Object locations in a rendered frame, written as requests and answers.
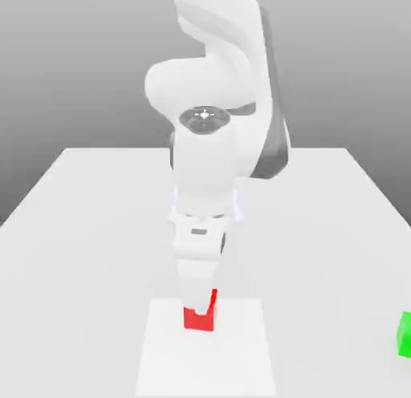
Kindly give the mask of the small red cube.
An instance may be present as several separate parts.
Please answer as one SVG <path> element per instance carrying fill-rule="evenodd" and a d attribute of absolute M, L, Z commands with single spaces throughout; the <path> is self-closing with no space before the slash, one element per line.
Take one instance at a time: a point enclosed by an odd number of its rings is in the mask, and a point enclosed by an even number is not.
<path fill-rule="evenodd" d="M 214 331 L 217 316 L 218 290 L 213 289 L 210 297 L 210 304 L 204 315 L 199 315 L 194 309 L 184 308 L 184 328 L 197 331 Z"/>

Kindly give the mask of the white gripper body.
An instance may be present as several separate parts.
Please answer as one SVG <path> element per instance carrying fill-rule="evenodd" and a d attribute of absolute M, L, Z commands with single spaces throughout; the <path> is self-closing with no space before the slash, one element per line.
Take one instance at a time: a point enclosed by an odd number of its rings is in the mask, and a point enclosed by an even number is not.
<path fill-rule="evenodd" d="M 218 260 L 226 243 L 226 217 L 174 217 L 174 253 L 183 259 Z"/>

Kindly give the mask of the small green cube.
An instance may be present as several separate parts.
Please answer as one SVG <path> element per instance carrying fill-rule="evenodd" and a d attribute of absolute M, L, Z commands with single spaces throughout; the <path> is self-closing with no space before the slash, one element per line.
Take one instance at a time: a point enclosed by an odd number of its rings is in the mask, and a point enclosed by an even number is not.
<path fill-rule="evenodd" d="M 411 312 L 402 313 L 397 328 L 398 355 L 411 359 Z"/>

